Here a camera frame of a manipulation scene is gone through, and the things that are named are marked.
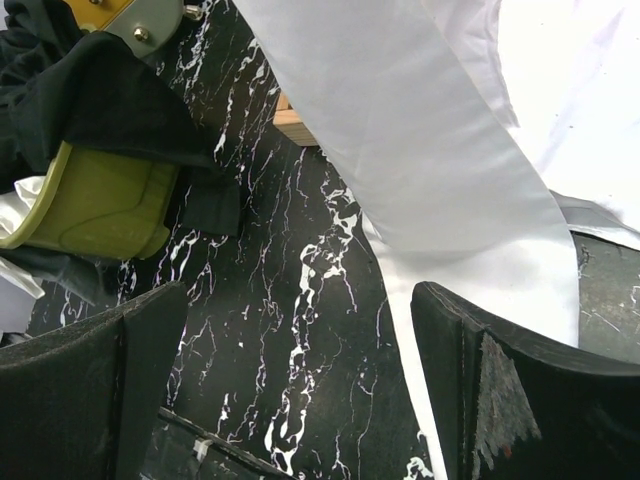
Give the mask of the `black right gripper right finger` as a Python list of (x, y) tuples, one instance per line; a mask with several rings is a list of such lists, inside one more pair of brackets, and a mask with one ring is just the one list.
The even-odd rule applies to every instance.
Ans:
[(635, 479), (639, 368), (418, 284), (412, 321), (451, 479)]

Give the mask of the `black button shirt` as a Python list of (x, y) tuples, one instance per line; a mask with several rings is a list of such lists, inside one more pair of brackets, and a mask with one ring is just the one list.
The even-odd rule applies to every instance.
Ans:
[(234, 236), (239, 188), (215, 164), (184, 101), (125, 42), (84, 34), (64, 1), (7, 1), (1, 31), (1, 230), (25, 215), (22, 187), (62, 143), (173, 164), (202, 206), (188, 228)]

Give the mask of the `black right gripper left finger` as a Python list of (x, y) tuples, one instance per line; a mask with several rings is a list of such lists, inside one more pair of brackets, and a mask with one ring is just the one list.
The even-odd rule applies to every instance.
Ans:
[(3, 347), (2, 478), (138, 478), (187, 313), (173, 282)]

